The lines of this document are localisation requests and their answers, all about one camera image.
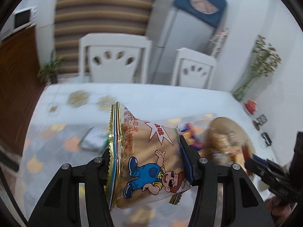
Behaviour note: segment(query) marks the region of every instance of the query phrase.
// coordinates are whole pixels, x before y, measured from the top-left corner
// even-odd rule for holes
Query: plastic snack bag
[[[180,152],[180,131],[136,119],[122,104],[111,109],[110,209],[156,202],[190,189]]]

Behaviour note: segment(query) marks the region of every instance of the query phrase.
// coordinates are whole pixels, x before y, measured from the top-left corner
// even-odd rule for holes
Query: refrigerator
[[[148,82],[169,85],[176,50],[189,48],[209,54],[210,38],[224,26],[213,27],[174,6],[174,0],[155,0],[146,36],[153,41]]]

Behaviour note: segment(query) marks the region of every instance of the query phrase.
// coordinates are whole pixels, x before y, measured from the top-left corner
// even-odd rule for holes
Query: chair backrest
[[[171,85],[209,89],[215,72],[215,58],[187,48],[177,50]]]
[[[121,33],[87,34],[79,40],[80,82],[84,82],[87,53],[92,82],[133,82],[139,67],[140,82],[146,83],[151,45],[151,41],[145,36]]]

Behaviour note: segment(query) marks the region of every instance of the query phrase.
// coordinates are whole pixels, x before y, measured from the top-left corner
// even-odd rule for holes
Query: wooden cabinet
[[[0,46],[0,143],[22,156],[34,108],[45,87],[39,71],[35,27],[19,31]]]

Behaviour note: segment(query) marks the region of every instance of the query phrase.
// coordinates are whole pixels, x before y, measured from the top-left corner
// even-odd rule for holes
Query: dining table
[[[46,186],[64,163],[78,166],[88,163],[98,153],[79,148],[81,137],[91,127],[108,129],[110,107],[123,103],[138,119],[166,126],[190,122],[191,117],[226,117],[237,123],[248,135],[255,154],[276,161],[270,146],[252,123],[253,117],[231,93],[179,86],[83,83],[53,84],[42,93],[35,108],[25,141],[16,191],[17,202],[28,219]],[[265,200],[270,196],[258,176],[253,183]],[[80,185],[80,192],[85,185]],[[183,193],[178,205],[168,199],[129,209],[114,209],[115,226],[187,226],[197,193],[197,187]],[[80,202],[81,216],[85,203]],[[88,226],[81,217],[82,227]]]

